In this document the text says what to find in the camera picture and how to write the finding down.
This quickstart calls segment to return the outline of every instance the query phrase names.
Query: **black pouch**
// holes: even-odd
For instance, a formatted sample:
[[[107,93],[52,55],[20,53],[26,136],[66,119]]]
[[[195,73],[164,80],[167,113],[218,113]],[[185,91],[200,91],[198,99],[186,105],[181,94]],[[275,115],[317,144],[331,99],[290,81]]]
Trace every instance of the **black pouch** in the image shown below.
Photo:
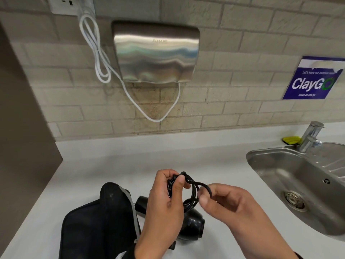
[[[129,191],[106,183],[100,199],[69,212],[61,230],[59,259],[115,259],[140,235]]]

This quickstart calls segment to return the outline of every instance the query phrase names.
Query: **black cable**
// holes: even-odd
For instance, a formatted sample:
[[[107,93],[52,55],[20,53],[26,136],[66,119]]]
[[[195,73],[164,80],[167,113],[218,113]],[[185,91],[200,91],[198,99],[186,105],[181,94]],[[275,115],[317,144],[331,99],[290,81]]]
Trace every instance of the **black cable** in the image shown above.
[[[199,191],[198,185],[205,187],[208,193],[210,194],[211,198],[212,198],[212,191],[210,187],[208,187],[206,184],[195,182],[192,179],[192,177],[190,177],[186,172],[182,172],[179,175],[182,175],[182,174],[185,176],[186,182],[192,186],[192,196],[183,202],[183,212],[186,213],[189,210],[193,209],[199,201],[197,197],[197,193]],[[171,179],[168,179],[168,195],[170,198],[173,195],[173,184],[179,175],[173,175]]]

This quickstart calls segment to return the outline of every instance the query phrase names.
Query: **beige tile backsplash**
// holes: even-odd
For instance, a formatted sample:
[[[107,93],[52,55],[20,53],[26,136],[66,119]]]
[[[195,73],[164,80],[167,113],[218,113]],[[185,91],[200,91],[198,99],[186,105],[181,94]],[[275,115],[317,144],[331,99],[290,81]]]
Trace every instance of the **beige tile backsplash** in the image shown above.
[[[345,121],[345,74],[324,100],[281,100],[303,55],[345,56],[345,5],[311,0],[94,0],[101,42],[117,69],[116,18],[197,26],[192,82],[161,123],[145,119],[113,76],[98,81],[76,17],[47,0],[5,0],[0,20],[57,140]],[[126,84],[161,118],[177,84]]]

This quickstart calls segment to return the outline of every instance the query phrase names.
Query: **left hand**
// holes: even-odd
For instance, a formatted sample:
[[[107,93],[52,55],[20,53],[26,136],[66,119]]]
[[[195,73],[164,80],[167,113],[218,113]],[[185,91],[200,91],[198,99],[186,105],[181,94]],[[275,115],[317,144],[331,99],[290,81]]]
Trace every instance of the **left hand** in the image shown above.
[[[145,223],[135,247],[136,259],[160,259],[177,238],[183,223],[183,187],[190,188],[184,175],[172,186],[168,196],[167,180],[179,173],[172,169],[159,170],[150,190]]]

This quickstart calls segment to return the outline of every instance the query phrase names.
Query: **yellow sponge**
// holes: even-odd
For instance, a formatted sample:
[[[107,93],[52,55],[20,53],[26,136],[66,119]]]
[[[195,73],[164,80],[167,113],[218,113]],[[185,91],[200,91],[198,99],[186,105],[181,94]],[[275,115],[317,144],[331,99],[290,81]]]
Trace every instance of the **yellow sponge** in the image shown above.
[[[298,144],[300,139],[301,138],[299,136],[289,136],[289,137],[282,138],[282,141],[286,143],[287,145],[294,145],[294,144]]]

